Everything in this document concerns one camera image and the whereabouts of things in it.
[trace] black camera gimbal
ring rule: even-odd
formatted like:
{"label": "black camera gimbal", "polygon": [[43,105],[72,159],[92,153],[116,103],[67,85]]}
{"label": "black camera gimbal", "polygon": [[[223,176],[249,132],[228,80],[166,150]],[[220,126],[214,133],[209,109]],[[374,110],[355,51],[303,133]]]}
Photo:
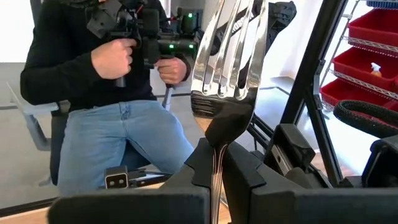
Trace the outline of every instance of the black camera gimbal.
{"label": "black camera gimbal", "polygon": [[[199,45],[202,10],[177,9],[177,15],[160,16],[151,8],[151,0],[61,0],[71,7],[91,9],[87,29],[98,38],[109,41],[131,38],[142,47],[147,68],[160,58],[190,55],[195,58]],[[125,87],[124,77],[116,80],[116,86]]]}

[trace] black metal frame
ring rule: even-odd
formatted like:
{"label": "black metal frame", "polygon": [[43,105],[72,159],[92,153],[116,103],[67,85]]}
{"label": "black metal frame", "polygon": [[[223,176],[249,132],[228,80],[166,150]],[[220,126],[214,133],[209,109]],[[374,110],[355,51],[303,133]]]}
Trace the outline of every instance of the black metal frame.
{"label": "black metal frame", "polygon": [[[307,106],[326,173],[333,186],[337,186],[343,176],[323,117],[323,106],[319,96],[319,81],[322,68],[325,65],[325,55],[347,2],[348,0],[322,2],[301,66],[280,120],[280,123],[297,125],[304,107]],[[267,135],[272,136],[273,131],[270,133],[269,127],[261,122],[261,119],[257,116],[254,117],[254,124],[259,126]],[[256,133],[254,129],[254,126],[250,126],[248,131]]]}

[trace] man's right hand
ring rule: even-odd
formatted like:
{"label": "man's right hand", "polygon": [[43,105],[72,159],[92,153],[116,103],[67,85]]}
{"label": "man's right hand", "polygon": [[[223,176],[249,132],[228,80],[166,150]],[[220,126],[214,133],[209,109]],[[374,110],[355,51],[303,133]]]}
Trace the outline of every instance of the man's right hand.
{"label": "man's right hand", "polygon": [[133,39],[117,39],[103,44],[91,52],[91,61],[104,79],[114,80],[131,71]]}

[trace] chair armrest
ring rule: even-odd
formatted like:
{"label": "chair armrest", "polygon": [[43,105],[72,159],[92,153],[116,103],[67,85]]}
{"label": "chair armrest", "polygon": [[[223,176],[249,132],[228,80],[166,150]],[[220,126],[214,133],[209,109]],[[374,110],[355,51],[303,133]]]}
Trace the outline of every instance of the chair armrest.
{"label": "chair armrest", "polygon": [[10,90],[13,102],[17,105],[18,109],[26,115],[50,113],[51,111],[57,111],[59,109],[56,103],[47,103],[36,106],[32,105],[23,99],[19,85],[12,85],[7,82],[7,86]]}

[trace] man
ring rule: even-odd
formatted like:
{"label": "man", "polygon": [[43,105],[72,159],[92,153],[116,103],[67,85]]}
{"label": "man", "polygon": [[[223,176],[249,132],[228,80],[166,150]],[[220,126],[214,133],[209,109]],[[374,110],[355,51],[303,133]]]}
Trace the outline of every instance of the man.
{"label": "man", "polygon": [[[166,17],[159,0],[145,7]],[[140,167],[145,159],[174,173],[193,151],[178,119],[152,94],[136,41],[98,39],[86,28],[88,16],[84,9],[44,1],[21,73],[21,94],[29,103],[71,103],[58,176],[62,196],[95,190],[104,184],[105,169]],[[184,59],[162,59],[156,66],[167,84],[190,73]],[[120,77],[125,88],[114,84]],[[137,151],[126,148],[127,141]],[[137,152],[142,160],[131,161]]]}

